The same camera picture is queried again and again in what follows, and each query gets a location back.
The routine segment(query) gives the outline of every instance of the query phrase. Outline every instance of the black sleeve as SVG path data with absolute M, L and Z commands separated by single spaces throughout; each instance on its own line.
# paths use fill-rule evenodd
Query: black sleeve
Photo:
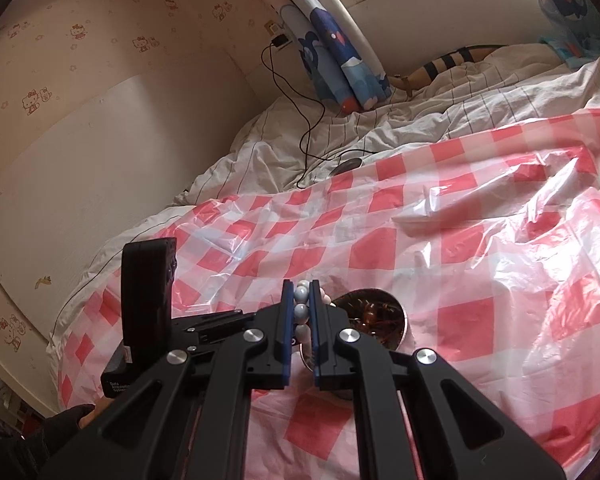
M 49 457 L 79 431 L 78 421 L 92 410 L 91 404 L 85 404 L 59 413 L 26 439 L 0 436 L 0 479 L 35 480 Z

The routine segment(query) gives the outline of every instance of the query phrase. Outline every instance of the silver screw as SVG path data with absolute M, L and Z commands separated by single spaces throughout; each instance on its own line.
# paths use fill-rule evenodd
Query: silver screw
M 353 328 L 345 328 L 344 330 L 340 330 L 340 339 L 342 339 L 345 343 L 355 343 L 358 339 L 360 339 L 360 332 L 354 330 Z
M 437 358 L 438 356 L 431 348 L 423 348 L 416 354 L 416 359 L 424 365 L 435 363 Z
M 171 365 L 181 365 L 189 355 L 184 350 L 171 350 L 167 354 L 167 362 Z
M 257 343 L 258 341 L 262 341 L 264 338 L 264 332 L 259 328 L 250 328 L 244 331 L 244 335 L 242 337 L 249 343 Z

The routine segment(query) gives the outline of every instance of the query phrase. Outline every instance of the power cord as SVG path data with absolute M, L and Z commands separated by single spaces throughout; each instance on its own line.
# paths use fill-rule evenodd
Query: power cord
M 309 153 L 309 145 L 311 144 L 311 133 L 314 130 L 314 128 L 324 118 L 324 114 L 326 112 L 326 108 L 324 107 L 324 104 L 321 101 L 318 101 L 318 99 L 313 99 L 312 97 L 307 97 L 306 95 L 301 94 L 298 90 L 296 90 L 295 88 L 293 88 L 293 86 L 291 85 L 291 83 L 283 75 L 281 75 L 278 72 L 276 72 L 275 68 L 273 67 L 273 53 L 272 53 L 273 46 L 274 45 L 273 45 L 273 42 L 272 42 L 272 43 L 269 43 L 265 48 L 262 49 L 262 52 L 260 53 L 260 60 L 261 60 L 262 64 L 265 66 L 265 68 L 271 72 L 271 76 L 273 78 L 273 83 L 276 85 L 276 87 L 278 88 L 278 90 L 280 90 L 282 92 L 282 95 L 284 97 L 286 97 L 287 99 L 289 99 L 291 101 L 291 104 L 298 111 L 298 113 L 302 116 L 302 118 L 306 121 L 306 125 L 307 125 L 307 131 L 305 131 L 305 133 L 302 134 L 302 137 L 300 138 L 300 141 L 298 142 L 298 147 L 300 148 L 300 152 L 304 155 L 304 172 L 302 173 L 302 175 L 300 176 L 300 178 L 296 181 L 296 187 L 298 189 L 305 189 L 306 188 L 306 187 L 302 187 L 300 185 L 300 183 L 302 182 L 302 180 L 304 179 L 304 177 L 306 176 L 306 174 L 309 171 L 309 157 L 315 158 L 317 160 L 320 160 L 321 162 L 332 162 L 336 158 L 342 157 L 342 155 L 344 155 L 345 153 L 350 153 L 350 152 L 368 153 L 370 155 L 375 155 L 376 153 L 379 153 L 379 152 L 370 152 L 369 150 L 362 150 L 361 148 L 351 148 L 349 150 L 344 150 L 343 152 L 340 152 L 337 155 L 334 155 L 333 158 L 324 158 L 324 157 L 321 157 L 319 155 L 314 155 L 313 153 Z M 264 61 L 264 53 L 265 53 L 265 51 L 267 49 L 269 49 L 269 63 L 271 64 L 271 67 L 267 66 L 267 64 Z M 289 95 L 280 87 L 280 85 L 276 81 L 276 76 L 278 76 L 280 79 L 282 79 L 282 81 L 284 81 L 289 86 L 289 88 L 291 88 L 293 90 L 293 92 L 295 92 L 295 94 L 299 95 L 300 97 L 302 97 L 304 99 L 308 99 L 309 101 L 313 101 L 314 103 L 318 103 L 322 107 L 322 113 L 320 114 L 320 118 L 317 120 L 317 122 L 313 126 L 311 124 L 311 121 L 309 121 L 309 119 L 307 118 L 307 116 L 304 115 L 300 111 L 300 108 L 298 107 L 298 105 L 296 104 L 296 102 L 291 97 L 289 97 Z M 304 141 L 305 137 L 307 137 L 306 147 L 303 148 L 302 147 L 302 142 Z

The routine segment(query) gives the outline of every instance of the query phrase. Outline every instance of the black round object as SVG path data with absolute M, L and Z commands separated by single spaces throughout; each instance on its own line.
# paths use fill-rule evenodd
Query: black round object
M 350 158 L 349 160 L 345 160 L 344 162 L 341 162 L 340 164 L 338 164 L 337 167 L 334 168 L 333 171 L 331 171 L 329 176 L 336 176 L 336 175 L 340 175 L 342 173 L 347 173 L 347 171 L 355 170 L 356 168 L 359 168 L 360 166 L 362 166 L 362 159 L 359 158 L 358 156 L 356 156 L 354 158 Z

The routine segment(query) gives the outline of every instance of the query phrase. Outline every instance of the curtain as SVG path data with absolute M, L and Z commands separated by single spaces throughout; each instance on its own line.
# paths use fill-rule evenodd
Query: curtain
M 350 114 L 391 95 L 368 41 L 340 0 L 263 0 L 280 16 L 321 100 Z
M 538 0 L 555 29 L 555 37 L 542 38 L 572 68 L 600 56 L 600 13 L 591 0 Z

